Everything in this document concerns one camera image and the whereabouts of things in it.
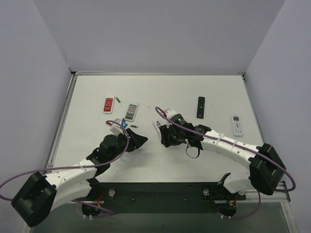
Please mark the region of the blue battery slanted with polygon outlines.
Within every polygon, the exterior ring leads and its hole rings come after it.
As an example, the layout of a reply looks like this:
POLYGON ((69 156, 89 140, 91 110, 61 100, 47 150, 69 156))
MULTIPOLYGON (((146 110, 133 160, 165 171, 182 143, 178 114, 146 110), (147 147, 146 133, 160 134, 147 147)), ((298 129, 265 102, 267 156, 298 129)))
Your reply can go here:
POLYGON ((126 129, 126 127, 128 126, 128 124, 126 123, 125 120, 122 120, 121 125, 122 125, 122 127, 125 128, 125 129, 126 129))

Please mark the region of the aluminium table edge rail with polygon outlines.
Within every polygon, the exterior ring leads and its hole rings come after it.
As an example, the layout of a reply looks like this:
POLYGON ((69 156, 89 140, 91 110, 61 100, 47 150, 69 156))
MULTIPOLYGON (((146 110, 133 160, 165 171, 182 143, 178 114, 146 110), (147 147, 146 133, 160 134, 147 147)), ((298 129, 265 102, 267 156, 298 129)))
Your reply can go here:
POLYGON ((61 136, 62 136, 62 132, 63 132, 63 128, 64 128, 64 125, 66 123, 66 118, 67 118, 70 102, 72 99, 72 95, 73 95, 73 92, 75 89, 76 81, 77 81, 77 75, 75 73, 72 73, 71 80, 69 83, 69 87, 67 89, 65 103, 63 106, 63 110, 62 110, 59 122, 58 122, 57 130, 56 130, 56 133, 54 136, 54 141, 53 141, 52 148, 51 148, 51 151, 50 151, 50 154, 48 157, 46 168, 51 168, 54 165, 54 158, 57 154, 58 146, 59 146, 61 136))

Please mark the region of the white remote back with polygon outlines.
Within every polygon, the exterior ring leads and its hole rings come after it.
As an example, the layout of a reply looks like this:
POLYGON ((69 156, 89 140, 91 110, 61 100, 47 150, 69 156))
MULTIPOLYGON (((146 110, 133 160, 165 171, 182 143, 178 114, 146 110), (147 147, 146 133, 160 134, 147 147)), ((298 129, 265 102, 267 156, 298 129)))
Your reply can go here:
POLYGON ((156 133, 158 134, 158 137, 161 139, 161 127, 162 127, 162 122, 159 120, 155 120, 152 122, 152 125, 156 131, 156 133))

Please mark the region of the white air conditioner remote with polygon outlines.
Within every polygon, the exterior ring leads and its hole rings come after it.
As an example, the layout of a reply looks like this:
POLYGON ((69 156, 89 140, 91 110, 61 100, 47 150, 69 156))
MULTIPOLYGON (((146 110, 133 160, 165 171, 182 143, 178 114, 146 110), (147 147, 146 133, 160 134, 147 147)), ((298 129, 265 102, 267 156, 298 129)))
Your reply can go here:
POLYGON ((231 123, 232 123, 232 129, 233 129, 234 136, 242 137, 243 136, 243 129, 242 129, 241 118, 237 115, 232 115, 231 116, 231 123))

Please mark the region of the black slim remote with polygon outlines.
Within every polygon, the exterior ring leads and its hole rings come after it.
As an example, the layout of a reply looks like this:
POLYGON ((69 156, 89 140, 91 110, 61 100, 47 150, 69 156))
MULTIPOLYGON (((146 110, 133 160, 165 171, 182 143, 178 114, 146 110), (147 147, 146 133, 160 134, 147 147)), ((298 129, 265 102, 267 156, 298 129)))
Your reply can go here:
POLYGON ((196 117, 198 119, 203 119, 204 112, 205 112, 205 97, 198 97, 196 117))

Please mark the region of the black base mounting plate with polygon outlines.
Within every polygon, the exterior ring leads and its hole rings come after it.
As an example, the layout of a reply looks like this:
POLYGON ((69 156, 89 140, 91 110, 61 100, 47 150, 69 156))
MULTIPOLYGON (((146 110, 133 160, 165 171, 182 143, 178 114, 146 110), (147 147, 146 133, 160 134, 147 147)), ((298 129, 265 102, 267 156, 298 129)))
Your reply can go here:
POLYGON ((221 182, 99 183, 80 201, 101 204, 116 214, 207 214, 220 204, 245 200, 221 182))

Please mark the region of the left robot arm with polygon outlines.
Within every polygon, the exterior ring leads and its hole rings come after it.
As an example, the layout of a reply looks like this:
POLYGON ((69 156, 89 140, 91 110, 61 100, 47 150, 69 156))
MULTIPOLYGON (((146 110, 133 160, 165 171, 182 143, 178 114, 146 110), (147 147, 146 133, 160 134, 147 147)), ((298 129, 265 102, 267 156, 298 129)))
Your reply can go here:
POLYGON ((89 200, 99 196, 96 177, 125 152, 139 149, 148 138, 126 129, 118 135, 109 134, 89 156, 73 166, 49 174, 33 173, 14 196, 12 207, 28 227, 37 226, 57 207, 75 199, 89 200))

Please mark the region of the white battery cover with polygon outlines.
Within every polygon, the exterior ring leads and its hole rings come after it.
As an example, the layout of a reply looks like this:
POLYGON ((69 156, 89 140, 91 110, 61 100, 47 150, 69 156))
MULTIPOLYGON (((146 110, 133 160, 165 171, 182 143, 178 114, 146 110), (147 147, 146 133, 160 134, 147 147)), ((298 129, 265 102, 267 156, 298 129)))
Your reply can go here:
POLYGON ((122 157, 121 160, 125 162, 132 162, 132 158, 128 158, 128 157, 122 157))

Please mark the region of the grey and white remote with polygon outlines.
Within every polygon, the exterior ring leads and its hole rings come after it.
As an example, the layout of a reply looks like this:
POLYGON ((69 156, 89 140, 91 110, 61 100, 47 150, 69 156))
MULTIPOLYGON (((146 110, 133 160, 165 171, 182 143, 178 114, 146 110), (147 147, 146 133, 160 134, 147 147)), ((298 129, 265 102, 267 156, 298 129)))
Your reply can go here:
POLYGON ((124 119, 126 121, 133 122, 136 118, 138 107, 139 107, 139 103, 137 102, 129 103, 124 119))

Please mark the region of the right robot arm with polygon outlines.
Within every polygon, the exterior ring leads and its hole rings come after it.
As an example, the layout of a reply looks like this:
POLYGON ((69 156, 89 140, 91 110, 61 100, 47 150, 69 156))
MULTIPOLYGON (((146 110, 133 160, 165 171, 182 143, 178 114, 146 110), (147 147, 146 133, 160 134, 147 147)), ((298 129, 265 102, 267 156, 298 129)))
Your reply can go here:
POLYGON ((272 195, 286 169, 273 146, 264 143, 261 146, 242 143, 231 139, 213 129, 193 126, 177 113, 168 114, 165 124, 154 122, 154 127, 165 147, 186 144, 199 152, 211 151, 239 163, 247 170, 225 174, 220 183, 230 193, 255 189, 265 195, 272 195))

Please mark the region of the red and white remote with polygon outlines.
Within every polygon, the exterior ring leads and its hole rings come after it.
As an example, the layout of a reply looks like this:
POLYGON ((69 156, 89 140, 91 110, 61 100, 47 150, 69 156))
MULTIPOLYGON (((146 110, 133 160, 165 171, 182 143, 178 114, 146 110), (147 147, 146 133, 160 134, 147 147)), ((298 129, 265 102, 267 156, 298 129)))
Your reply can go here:
POLYGON ((103 114, 111 114, 113 112, 115 96, 109 95, 104 99, 103 114))

